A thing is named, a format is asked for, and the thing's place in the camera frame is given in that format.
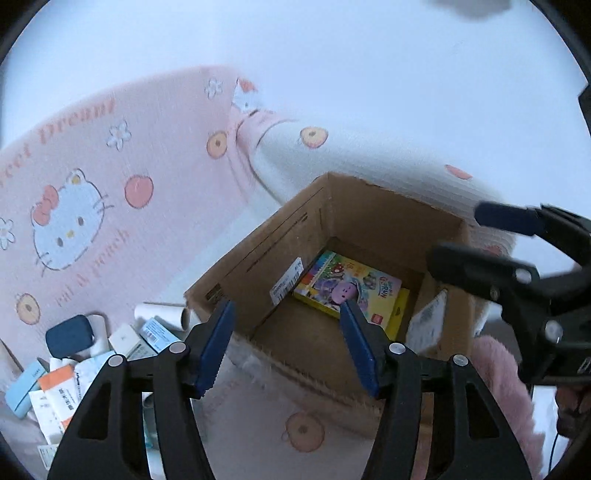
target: red bow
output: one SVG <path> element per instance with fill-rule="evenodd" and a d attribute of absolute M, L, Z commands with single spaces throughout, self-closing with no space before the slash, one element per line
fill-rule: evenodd
<path fill-rule="evenodd" d="M 43 199 L 37 203 L 35 210 L 33 210 L 33 221 L 41 226 L 46 226 L 51 219 L 51 211 L 60 203 L 60 196 L 57 190 L 48 185 L 43 190 Z"/>

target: cardboard box flap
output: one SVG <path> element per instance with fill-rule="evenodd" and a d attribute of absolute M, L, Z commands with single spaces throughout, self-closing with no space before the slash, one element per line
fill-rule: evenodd
<path fill-rule="evenodd" d="M 462 219 L 399 193 L 330 173 L 333 235 L 399 265 L 425 272 L 426 252 L 456 239 Z"/>
<path fill-rule="evenodd" d="M 240 305 L 236 331 L 250 335 L 275 307 L 271 290 L 301 258 L 310 265 L 330 238 L 327 175 L 286 203 L 220 259 L 186 293 L 187 304 L 207 319 L 222 296 Z"/>

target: pink fluffy fabric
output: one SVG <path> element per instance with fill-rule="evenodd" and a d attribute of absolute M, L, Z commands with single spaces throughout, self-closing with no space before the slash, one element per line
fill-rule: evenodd
<path fill-rule="evenodd" d="M 470 360 L 509 422 L 532 477 L 540 479 L 545 435 L 534 433 L 534 406 L 525 385 L 517 377 L 515 358 L 503 344 L 490 336 L 482 336 L 474 340 Z M 430 447 L 431 434 L 421 429 L 412 480 L 423 480 L 427 475 Z"/>

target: cardboard tube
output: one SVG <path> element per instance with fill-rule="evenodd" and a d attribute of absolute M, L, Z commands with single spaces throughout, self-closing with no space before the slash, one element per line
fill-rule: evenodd
<path fill-rule="evenodd" d="M 154 394 L 152 392 L 142 392 L 142 406 L 154 408 Z"/>
<path fill-rule="evenodd" d="M 53 358 L 51 357 L 49 359 L 49 371 L 53 372 L 54 370 L 57 370 L 58 368 L 63 367 L 64 364 L 61 362 L 61 358 Z"/>
<path fill-rule="evenodd" d="M 111 347 L 109 346 L 109 339 L 107 338 L 107 328 L 105 325 L 105 317 L 102 315 L 86 315 L 88 322 L 92 327 L 92 335 L 94 336 L 94 343 L 91 347 L 78 352 L 81 358 L 90 358 L 91 356 L 98 356 L 105 352 L 108 352 Z"/>
<path fill-rule="evenodd" d="M 187 307 L 160 305 L 157 303 L 140 303 L 134 311 L 135 319 L 145 322 L 156 319 L 168 330 L 186 332 L 189 328 L 190 312 Z"/>
<path fill-rule="evenodd" d="M 63 358 L 63 359 L 61 359 L 61 365 L 63 367 L 65 367 L 66 365 L 71 365 L 71 366 L 75 367 L 76 365 L 78 365 L 78 362 L 76 360 L 74 360 L 73 358 Z"/>

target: dark blue case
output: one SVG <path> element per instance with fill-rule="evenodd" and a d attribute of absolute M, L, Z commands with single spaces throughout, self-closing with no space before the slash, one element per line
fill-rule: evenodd
<path fill-rule="evenodd" d="M 50 328 L 45 334 L 45 341 L 51 356 L 66 358 L 92 346 L 94 337 L 88 318 L 76 315 Z"/>

